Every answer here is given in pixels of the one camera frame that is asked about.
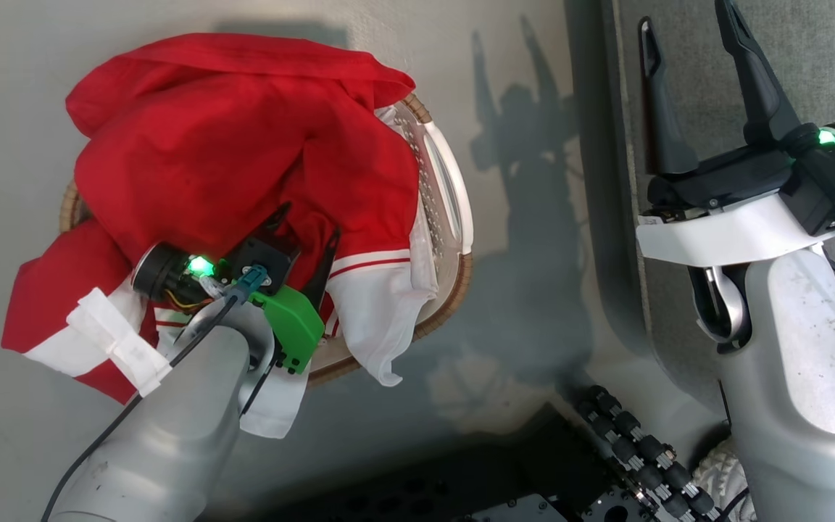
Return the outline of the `red and white garment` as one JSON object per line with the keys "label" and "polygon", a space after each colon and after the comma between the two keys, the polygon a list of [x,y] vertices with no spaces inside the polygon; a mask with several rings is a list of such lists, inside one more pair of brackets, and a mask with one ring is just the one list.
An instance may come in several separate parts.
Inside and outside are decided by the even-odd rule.
{"label": "red and white garment", "polygon": [[281,230],[301,252],[288,287],[312,280],[338,231],[325,334],[396,386],[392,361],[436,294],[420,168],[380,116],[414,88],[368,53],[254,34],[107,60],[66,100],[88,139],[74,181],[91,217],[21,265],[2,347],[126,403],[157,380],[133,353],[172,359],[192,303],[136,293],[137,262],[158,242],[218,261],[289,204]]}

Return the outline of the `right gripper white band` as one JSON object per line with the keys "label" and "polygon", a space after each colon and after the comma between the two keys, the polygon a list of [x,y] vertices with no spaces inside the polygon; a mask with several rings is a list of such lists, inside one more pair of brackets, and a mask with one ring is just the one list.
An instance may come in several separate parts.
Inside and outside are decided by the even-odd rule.
{"label": "right gripper white band", "polygon": [[[715,0],[723,48],[733,57],[750,146],[775,144],[801,125],[765,53],[733,0]],[[649,210],[639,217],[643,257],[677,265],[738,265],[782,257],[835,237],[799,224],[778,190],[792,159],[743,146],[703,161],[686,142],[666,82],[667,65],[650,17],[637,27],[645,113]]]}

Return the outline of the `grey fabric sofa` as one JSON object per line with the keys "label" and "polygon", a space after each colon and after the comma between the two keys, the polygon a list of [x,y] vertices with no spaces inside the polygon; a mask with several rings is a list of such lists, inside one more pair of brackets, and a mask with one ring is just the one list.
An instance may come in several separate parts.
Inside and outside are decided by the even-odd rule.
{"label": "grey fabric sofa", "polygon": [[[835,0],[735,0],[803,121],[835,121]],[[699,329],[686,268],[643,259],[647,207],[639,21],[652,19],[687,142],[700,159],[744,142],[746,120],[713,0],[565,0],[591,251],[601,307],[623,348],[597,355],[594,380],[659,430],[723,419],[715,345]]]}

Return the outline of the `white basket with brown rim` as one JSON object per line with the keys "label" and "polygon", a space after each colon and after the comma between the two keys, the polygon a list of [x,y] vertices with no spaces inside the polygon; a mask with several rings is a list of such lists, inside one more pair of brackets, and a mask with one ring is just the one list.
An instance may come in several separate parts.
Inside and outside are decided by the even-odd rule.
{"label": "white basket with brown rim", "polygon": [[[394,122],[403,128],[420,166],[420,194],[439,285],[437,298],[422,307],[415,324],[413,341],[418,341],[443,326],[466,297],[473,277],[473,213],[460,166],[424,103],[411,93],[395,108]],[[62,197],[59,233],[90,217],[70,179]],[[315,389],[359,368],[344,340],[328,340],[327,346],[316,350],[307,387]]]}

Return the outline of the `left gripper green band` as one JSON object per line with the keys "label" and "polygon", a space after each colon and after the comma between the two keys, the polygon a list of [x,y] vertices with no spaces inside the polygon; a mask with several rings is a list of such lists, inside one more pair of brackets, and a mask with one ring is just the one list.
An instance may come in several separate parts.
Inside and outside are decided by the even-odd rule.
{"label": "left gripper green band", "polygon": [[281,232],[292,204],[281,204],[251,235],[239,242],[225,257],[225,277],[230,282],[262,268],[264,281],[248,302],[264,310],[266,320],[281,345],[276,365],[290,374],[308,368],[324,333],[319,313],[339,246],[339,228],[329,236],[315,272],[302,291],[288,284],[299,257],[299,247]]}

